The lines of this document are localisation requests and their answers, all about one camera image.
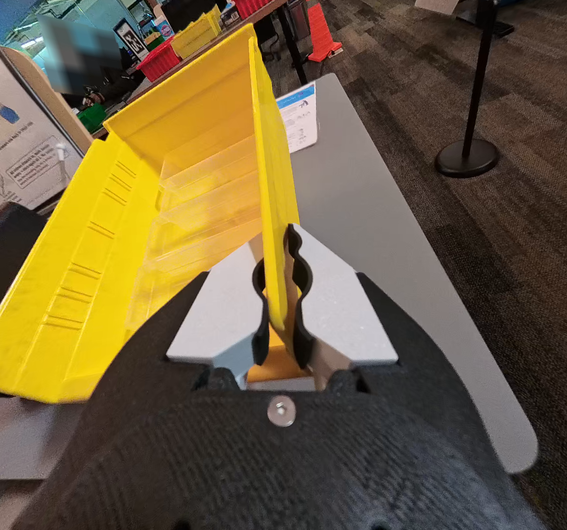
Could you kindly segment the green plastic bin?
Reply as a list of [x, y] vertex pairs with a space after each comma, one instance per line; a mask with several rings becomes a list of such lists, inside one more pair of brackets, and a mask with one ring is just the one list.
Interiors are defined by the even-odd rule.
[[107, 117], [107, 112], [102, 104], [96, 102], [79, 111], [77, 117], [86, 130], [90, 134], [94, 134], [103, 128], [103, 122]]

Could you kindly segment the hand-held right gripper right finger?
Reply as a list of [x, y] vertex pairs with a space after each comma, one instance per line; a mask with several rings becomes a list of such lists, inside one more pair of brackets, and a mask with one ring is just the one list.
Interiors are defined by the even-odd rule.
[[298, 224], [287, 228], [297, 294], [289, 350], [316, 385], [337, 371], [396, 364], [399, 356], [354, 268]]

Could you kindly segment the grey trash can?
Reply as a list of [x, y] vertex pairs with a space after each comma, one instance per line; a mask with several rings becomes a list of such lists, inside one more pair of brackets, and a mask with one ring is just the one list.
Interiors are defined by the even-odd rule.
[[308, 16], [303, 0], [289, 0], [286, 3], [287, 18], [295, 41], [301, 41], [310, 36]]

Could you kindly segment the black stanchion post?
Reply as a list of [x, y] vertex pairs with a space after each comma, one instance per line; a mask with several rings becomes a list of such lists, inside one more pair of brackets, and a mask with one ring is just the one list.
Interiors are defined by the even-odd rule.
[[485, 0], [483, 4], [485, 9], [483, 31], [464, 139], [443, 148], [435, 159], [436, 171], [446, 177], [468, 179], [482, 175], [494, 168], [500, 158], [500, 153], [494, 144], [474, 137], [499, 5], [500, 0]]

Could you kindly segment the large yellow plastic bin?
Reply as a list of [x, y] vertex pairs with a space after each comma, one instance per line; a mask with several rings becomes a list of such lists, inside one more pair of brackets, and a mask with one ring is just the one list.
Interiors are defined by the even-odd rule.
[[125, 327], [171, 153], [199, 161], [256, 138], [269, 317], [284, 330], [284, 237], [299, 223], [287, 135], [246, 25], [105, 123], [1, 302], [1, 394], [84, 401]]

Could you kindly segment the grey desk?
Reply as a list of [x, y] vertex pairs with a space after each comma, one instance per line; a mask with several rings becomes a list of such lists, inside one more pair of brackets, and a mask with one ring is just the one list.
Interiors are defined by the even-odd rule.
[[423, 328], [464, 382], [508, 473], [535, 431], [335, 74], [316, 80], [318, 140], [291, 155], [301, 223]]

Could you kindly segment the small yellow plastic bin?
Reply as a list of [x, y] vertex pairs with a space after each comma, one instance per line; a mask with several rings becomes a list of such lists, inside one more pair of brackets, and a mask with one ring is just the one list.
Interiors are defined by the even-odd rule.
[[221, 32], [221, 12], [217, 5], [174, 35], [171, 46], [180, 59], [186, 59], [213, 41]]

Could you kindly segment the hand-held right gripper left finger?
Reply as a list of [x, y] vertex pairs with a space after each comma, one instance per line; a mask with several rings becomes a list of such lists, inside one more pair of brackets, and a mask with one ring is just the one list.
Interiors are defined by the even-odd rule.
[[254, 237], [209, 271], [166, 352], [170, 361], [226, 368], [245, 389], [269, 351], [263, 240]]

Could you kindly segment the orange traffic cone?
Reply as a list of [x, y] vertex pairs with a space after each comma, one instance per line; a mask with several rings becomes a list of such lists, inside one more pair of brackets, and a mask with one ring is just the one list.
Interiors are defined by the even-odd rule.
[[319, 0], [305, 0], [312, 42], [309, 61], [322, 63], [343, 51], [343, 45], [333, 40]]

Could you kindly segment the black white tag sign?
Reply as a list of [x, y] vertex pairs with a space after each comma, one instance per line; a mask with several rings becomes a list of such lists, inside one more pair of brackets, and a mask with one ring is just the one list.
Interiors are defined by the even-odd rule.
[[147, 46], [125, 18], [122, 18], [113, 27], [113, 31], [134, 54], [138, 62], [142, 62], [148, 56], [149, 51]]

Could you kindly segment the printed instruction sheet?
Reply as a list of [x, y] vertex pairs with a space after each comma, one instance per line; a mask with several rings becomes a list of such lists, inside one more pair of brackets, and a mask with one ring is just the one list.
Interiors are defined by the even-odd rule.
[[315, 145], [318, 140], [315, 82], [279, 97], [276, 103], [285, 125], [289, 152]]

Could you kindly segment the wooden board with poster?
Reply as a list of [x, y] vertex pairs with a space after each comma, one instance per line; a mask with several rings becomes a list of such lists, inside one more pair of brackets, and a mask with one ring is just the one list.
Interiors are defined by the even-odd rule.
[[34, 210], [53, 200], [92, 142], [39, 66], [1, 47], [1, 203]]

